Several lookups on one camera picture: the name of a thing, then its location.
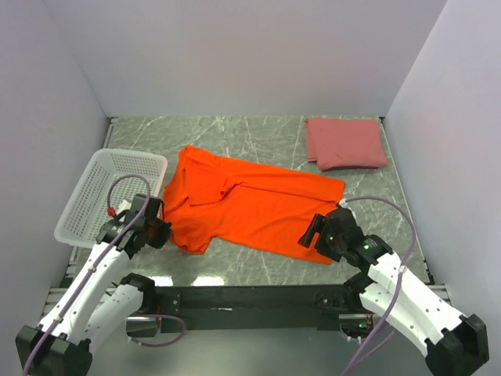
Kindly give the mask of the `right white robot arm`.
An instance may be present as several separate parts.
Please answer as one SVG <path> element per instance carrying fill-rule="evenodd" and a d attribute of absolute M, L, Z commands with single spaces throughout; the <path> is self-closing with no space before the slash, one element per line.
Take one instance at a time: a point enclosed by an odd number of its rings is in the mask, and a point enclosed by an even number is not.
<path fill-rule="evenodd" d="M 347 208 L 313 217 L 298 243 L 359 273 L 345 283 L 344 305 L 375 313 L 409 339 L 433 375 L 472 375 L 489 360 L 487 327 L 436 295 L 377 235 L 365 235 Z"/>

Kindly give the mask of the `orange t shirt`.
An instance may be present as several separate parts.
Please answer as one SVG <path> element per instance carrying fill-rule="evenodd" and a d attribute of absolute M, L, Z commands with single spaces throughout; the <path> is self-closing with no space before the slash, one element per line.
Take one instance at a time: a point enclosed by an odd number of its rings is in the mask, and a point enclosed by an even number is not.
<path fill-rule="evenodd" d="M 186 146 L 164 188 L 171 241 L 201 255 L 214 238 L 260 251 L 329 265 L 298 241 L 316 214 L 337 208 L 339 179 L 218 156 Z"/>

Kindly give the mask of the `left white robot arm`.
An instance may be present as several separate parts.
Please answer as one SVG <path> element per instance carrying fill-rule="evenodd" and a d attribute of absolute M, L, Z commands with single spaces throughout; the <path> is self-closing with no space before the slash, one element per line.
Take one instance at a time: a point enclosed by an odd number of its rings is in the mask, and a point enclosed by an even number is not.
<path fill-rule="evenodd" d="M 113 279 L 146 245 L 162 248 L 171 225 L 164 202 L 137 194 L 99 230 L 90 256 L 63 297 L 36 327 L 24 326 L 16 348 L 25 375 L 85 375 L 94 352 L 130 316 L 160 319 L 160 298 L 152 279 L 130 273 L 106 298 Z"/>

